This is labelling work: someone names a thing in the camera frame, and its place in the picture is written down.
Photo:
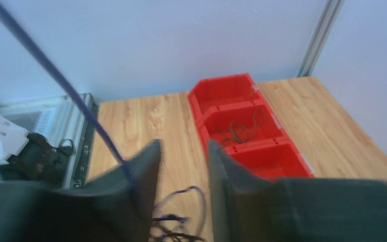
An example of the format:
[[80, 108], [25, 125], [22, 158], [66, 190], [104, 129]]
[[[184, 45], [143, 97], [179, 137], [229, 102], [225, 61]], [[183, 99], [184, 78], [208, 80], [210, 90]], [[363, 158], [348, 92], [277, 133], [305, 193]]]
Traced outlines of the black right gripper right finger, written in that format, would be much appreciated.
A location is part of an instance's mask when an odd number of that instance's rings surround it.
[[387, 241], [387, 181], [267, 181], [208, 142], [214, 241]]

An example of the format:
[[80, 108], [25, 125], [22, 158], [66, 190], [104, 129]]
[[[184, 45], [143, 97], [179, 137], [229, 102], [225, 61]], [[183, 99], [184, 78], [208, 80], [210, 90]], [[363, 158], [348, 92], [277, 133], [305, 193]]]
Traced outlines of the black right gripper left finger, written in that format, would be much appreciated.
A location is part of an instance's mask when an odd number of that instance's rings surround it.
[[161, 160], [153, 139], [77, 189], [0, 182], [0, 241], [148, 241]]

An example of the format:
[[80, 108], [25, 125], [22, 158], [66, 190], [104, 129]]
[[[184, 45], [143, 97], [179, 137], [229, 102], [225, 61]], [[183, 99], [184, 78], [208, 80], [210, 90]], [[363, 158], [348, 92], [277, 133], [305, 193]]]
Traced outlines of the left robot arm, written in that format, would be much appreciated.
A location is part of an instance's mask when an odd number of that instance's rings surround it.
[[67, 183], [84, 120], [65, 99], [0, 107], [0, 182]]

